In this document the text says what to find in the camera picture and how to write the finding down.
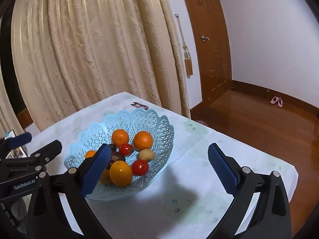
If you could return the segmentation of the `tan longan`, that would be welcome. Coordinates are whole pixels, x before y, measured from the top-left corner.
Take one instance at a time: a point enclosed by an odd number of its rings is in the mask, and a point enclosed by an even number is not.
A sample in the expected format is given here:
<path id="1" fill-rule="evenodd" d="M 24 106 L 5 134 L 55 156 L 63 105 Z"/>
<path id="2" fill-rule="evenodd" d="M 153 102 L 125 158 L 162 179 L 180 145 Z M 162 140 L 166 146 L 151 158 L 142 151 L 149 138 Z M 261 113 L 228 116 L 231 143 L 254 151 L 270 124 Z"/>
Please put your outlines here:
<path id="1" fill-rule="evenodd" d="M 155 158 L 155 153 L 150 150 L 150 149 L 142 149 L 139 153 L 138 153 L 138 158 L 140 160 L 144 160 L 147 162 L 152 161 Z"/>
<path id="2" fill-rule="evenodd" d="M 102 185 L 111 185 L 112 184 L 112 180 L 110 178 L 110 170 L 109 169 L 105 169 L 99 179 L 100 183 Z"/>

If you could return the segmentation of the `dark brown passion fruit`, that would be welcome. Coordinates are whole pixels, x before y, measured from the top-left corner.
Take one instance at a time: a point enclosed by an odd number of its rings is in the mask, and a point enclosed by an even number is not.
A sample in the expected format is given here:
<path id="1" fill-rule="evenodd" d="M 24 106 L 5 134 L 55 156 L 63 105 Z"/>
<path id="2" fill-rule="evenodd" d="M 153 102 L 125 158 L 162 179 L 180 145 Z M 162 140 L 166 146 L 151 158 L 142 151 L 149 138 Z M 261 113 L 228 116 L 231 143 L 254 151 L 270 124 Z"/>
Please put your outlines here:
<path id="1" fill-rule="evenodd" d="M 110 161 L 108 162 L 107 166 L 106 166 L 106 169 L 110 169 L 111 165 L 116 162 L 116 161 L 124 161 L 125 162 L 125 157 L 116 152 L 116 151 L 112 151 L 111 152 L 111 158 L 110 158 Z"/>

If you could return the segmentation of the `small orange back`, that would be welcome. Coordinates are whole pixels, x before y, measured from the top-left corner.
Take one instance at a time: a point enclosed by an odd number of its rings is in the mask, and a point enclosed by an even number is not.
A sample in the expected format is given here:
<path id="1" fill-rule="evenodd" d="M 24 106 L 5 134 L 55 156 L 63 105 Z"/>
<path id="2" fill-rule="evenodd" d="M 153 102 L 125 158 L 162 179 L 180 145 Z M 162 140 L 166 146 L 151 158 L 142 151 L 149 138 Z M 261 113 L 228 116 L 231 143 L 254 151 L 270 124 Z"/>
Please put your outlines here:
<path id="1" fill-rule="evenodd" d="M 116 147 L 120 147 L 122 144 L 127 144 L 129 142 L 129 135 L 125 130 L 117 129 L 113 131 L 111 140 Z"/>

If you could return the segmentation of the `large smooth orange front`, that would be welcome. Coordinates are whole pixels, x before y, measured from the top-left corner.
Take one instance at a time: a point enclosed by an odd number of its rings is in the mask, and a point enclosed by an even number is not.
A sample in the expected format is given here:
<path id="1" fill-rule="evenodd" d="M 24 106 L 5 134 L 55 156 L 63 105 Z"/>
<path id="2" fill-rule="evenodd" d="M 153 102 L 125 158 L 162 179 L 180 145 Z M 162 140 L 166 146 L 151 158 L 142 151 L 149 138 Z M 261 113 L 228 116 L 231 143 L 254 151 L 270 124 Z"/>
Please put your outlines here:
<path id="1" fill-rule="evenodd" d="M 132 169 L 124 161 L 116 161 L 110 167 L 110 179 L 117 187 L 127 187 L 132 182 Z"/>

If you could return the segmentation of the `small red tomato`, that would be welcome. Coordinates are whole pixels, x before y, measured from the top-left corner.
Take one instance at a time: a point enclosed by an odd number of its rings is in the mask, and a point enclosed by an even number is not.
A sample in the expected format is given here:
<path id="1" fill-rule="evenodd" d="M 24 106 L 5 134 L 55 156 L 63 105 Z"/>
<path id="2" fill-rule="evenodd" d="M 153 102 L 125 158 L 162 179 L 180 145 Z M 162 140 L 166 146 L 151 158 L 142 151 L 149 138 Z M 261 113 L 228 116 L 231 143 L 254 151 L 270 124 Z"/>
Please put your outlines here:
<path id="1" fill-rule="evenodd" d="M 133 151 L 133 147 L 131 144 L 128 144 L 128 143 L 123 143 L 119 147 L 119 153 L 123 155 L 124 157 L 128 157 L 129 155 L 131 155 L 132 151 Z"/>

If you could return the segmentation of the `large red tomato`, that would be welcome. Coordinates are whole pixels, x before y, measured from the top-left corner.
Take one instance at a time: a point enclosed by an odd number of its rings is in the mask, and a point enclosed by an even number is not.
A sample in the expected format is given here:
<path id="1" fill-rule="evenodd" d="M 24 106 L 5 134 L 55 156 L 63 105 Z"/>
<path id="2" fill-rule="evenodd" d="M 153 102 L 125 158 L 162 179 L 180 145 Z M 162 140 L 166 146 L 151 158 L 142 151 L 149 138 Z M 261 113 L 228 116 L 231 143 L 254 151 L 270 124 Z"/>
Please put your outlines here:
<path id="1" fill-rule="evenodd" d="M 138 159 L 132 164 L 131 169 L 133 175 L 144 176 L 149 171 L 149 165 L 147 161 Z"/>

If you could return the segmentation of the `rough mandarin orange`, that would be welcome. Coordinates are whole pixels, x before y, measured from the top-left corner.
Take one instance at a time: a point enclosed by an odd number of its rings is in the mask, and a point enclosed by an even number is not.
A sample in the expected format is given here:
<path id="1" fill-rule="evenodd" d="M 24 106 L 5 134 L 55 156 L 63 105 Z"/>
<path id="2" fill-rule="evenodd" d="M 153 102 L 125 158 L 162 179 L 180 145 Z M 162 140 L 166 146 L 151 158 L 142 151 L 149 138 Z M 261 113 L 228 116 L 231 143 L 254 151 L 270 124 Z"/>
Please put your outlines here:
<path id="1" fill-rule="evenodd" d="M 143 149 L 151 149 L 153 145 L 153 137 L 147 131 L 139 131 L 133 140 L 136 150 L 141 151 Z"/>

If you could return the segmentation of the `dark round mangosteen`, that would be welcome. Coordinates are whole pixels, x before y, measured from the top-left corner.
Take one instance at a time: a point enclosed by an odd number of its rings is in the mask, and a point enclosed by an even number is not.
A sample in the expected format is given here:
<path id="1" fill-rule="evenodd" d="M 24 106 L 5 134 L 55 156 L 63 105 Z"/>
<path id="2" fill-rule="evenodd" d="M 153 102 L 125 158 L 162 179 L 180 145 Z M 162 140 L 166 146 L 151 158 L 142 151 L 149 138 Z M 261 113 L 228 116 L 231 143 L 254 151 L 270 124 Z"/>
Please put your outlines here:
<path id="1" fill-rule="evenodd" d="M 110 147 L 112 152 L 116 152 L 117 151 L 117 147 L 114 144 L 109 144 L 109 147 Z"/>

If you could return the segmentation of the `photo collage card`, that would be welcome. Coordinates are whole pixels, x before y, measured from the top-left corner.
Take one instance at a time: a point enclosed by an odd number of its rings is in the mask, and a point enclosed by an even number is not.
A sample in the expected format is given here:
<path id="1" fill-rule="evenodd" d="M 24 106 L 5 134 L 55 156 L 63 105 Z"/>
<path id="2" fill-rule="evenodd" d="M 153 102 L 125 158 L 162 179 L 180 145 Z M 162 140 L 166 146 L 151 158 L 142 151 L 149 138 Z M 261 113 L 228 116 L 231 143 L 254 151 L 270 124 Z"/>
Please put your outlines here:
<path id="1" fill-rule="evenodd" d="M 15 134 L 15 137 L 13 137 L 11 139 L 13 139 L 13 140 L 11 142 L 9 142 L 9 144 L 8 144 L 10 151 L 5 158 L 6 159 L 26 158 L 27 153 L 25 153 L 25 151 L 23 149 L 23 146 L 26 143 L 24 138 L 22 136 L 19 136 L 17 138 L 16 134 Z"/>

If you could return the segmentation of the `white patterned tablecloth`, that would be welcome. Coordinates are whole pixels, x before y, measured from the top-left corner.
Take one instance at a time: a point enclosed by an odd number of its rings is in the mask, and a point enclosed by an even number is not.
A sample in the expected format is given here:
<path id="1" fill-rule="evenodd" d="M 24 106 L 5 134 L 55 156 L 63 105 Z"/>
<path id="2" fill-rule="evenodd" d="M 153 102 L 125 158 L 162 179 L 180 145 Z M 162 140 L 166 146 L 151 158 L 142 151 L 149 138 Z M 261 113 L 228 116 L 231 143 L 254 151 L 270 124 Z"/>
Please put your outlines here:
<path id="1" fill-rule="evenodd" d="M 148 105 L 165 115 L 175 128 L 174 150 L 166 169 L 142 192 L 122 200 L 87 203 L 112 238 L 207 238 L 233 197 L 227 194 L 211 167 L 207 151 L 218 144 L 224 154 L 253 172 L 278 171 L 291 201 L 297 186 L 295 167 L 225 134 L 165 110 L 139 97 L 122 92 L 95 103 L 50 126 L 27 144 L 29 154 L 52 142 L 62 143 L 61 154 L 47 165 L 48 173 L 66 171 L 68 146 L 93 122 L 120 110 L 132 112 L 133 102 Z"/>

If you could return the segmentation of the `pink nail clipper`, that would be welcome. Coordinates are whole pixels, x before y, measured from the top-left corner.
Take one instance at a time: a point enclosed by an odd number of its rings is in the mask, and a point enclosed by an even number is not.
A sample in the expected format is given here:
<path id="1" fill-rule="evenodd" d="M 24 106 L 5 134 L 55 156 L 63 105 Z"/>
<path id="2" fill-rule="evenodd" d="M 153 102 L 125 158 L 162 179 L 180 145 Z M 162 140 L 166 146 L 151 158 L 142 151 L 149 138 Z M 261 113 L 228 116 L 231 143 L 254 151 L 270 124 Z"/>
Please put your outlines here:
<path id="1" fill-rule="evenodd" d="M 144 104 L 141 104 L 141 103 L 138 103 L 138 102 L 133 102 L 132 104 L 130 104 L 131 106 L 137 108 L 137 109 L 144 109 L 144 110 L 148 110 L 149 109 L 149 106 L 147 105 L 144 105 Z"/>

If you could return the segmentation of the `beige curtain right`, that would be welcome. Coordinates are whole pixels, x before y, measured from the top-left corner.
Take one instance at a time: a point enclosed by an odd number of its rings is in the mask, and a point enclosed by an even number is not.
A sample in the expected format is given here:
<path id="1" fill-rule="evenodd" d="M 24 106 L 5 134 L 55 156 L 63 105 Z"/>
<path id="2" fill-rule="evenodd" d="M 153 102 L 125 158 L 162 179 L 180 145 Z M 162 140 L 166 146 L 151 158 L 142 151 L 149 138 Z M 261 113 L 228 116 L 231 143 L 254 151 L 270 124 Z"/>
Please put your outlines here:
<path id="1" fill-rule="evenodd" d="M 190 117 L 168 0 L 16 0 L 11 47 L 40 130 L 120 92 Z"/>

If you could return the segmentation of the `pink slippers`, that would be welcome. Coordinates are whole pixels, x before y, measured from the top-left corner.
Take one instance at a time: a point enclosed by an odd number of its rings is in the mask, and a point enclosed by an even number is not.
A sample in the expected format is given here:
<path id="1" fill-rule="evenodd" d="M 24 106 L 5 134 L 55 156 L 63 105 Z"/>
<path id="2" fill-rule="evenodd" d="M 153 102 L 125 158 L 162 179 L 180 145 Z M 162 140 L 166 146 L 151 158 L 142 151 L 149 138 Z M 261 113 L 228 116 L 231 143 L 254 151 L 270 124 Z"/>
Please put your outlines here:
<path id="1" fill-rule="evenodd" d="M 280 97 L 274 96 L 270 101 L 272 105 L 277 105 L 279 108 L 283 107 L 283 100 Z"/>

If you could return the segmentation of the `light blue lattice basket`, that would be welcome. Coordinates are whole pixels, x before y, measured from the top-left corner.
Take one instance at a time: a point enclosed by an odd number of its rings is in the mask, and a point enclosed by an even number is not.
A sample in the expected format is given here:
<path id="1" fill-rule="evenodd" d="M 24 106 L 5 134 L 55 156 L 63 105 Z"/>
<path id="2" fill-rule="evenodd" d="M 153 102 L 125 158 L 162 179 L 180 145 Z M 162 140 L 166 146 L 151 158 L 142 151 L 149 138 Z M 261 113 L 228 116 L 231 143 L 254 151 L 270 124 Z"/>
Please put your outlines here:
<path id="1" fill-rule="evenodd" d="M 80 132 L 76 143 L 70 144 L 64 158 L 67 169 L 79 167 L 89 150 L 96 151 L 101 144 L 111 144 L 111 136 L 117 129 L 128 133 L 129 144 L 133 144 L 135 135 L 140 131 L 150 133 L 153 139 L 151 150 L 155 158 L 149 163 L 149 171 L 144 176 L 134 176 L 127 187 L 100 182 L 87 198 L 109 202 L 133 196 L 146 189 L 164 171 L 174 150 L 175 128 L 167 116 L 159 116 L 155 110 L 135 109 L 133 112 L 119 111 L 107 115 L 102 122 L 94 122 L 85 131 Z"/>

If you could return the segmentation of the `curtain tassel tieback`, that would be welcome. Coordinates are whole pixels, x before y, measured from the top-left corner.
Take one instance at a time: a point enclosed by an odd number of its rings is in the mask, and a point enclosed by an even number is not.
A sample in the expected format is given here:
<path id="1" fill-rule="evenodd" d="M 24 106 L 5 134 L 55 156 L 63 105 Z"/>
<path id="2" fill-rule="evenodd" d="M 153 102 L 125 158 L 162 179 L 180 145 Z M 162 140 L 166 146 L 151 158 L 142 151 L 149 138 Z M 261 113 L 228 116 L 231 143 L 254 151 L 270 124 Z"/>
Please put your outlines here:
<path id="1" fill-rule="evenodd" d="M 180 22 L 180 19 L 179 19 L 179 14 L 175 14 L 175 17 L 177 19 L 178 28 L 179 28 L 179 31 L 180 31 L 180 34 L 181 34 L 181 39 L 182 39 L 182 48 L 183 48 L 183 51 L 184 51 L 184 63 L 185 63 L 186 75 L 187 75 L 187 79 L 190 79 L 190 77 L 193 75 L 192 59 L 191 59 L 191 55 L 190 55 L 188 46 L 187 46 L 187 44 L 185 43 L 185 40 L 184 40 L 182 26 L 181 26 L 181 22 Z"/>

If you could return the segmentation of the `brown wooden door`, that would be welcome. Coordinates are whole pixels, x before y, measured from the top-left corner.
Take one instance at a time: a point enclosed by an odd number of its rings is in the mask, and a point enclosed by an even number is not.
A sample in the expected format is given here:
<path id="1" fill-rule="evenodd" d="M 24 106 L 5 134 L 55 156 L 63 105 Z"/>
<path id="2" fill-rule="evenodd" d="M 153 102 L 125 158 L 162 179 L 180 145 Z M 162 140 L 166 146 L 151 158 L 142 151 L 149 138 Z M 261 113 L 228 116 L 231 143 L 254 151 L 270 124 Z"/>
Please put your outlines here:
<path id="1" fill-rule="evenodd" d="M 231 84 L 228 31 L 220 0 L 185 0 L 196 45 L 202 101 L 210 105 Z"/>

